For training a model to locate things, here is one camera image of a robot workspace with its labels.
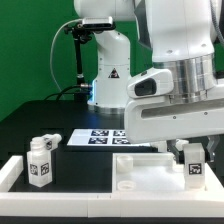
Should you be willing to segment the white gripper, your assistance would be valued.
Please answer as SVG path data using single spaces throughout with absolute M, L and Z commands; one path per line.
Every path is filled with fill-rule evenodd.
M 183 141 L 178 138 L 208 136 L 206 160 L 213 162 L 218 134 L 224 133 L 224 99 L 178 105 L 166 105 L 162 97 L 130 100 L 124 126 L 133 144 L 169 140 L 177 164 L 184 163 Z

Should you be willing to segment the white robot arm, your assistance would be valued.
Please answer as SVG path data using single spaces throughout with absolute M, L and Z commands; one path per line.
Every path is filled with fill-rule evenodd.
M 206 137 L 214 158 L 224 134 L 224 78 L 214 66 L 214 41 L 222 37 L 224 0 L 133 0 L 124 9 L 115 0 L 74 0 L 82 24 L 103 17 L 136 20 L 139 42 L 152 50 L 153 66 L 127 84 L 124 126 L 132 143 Z

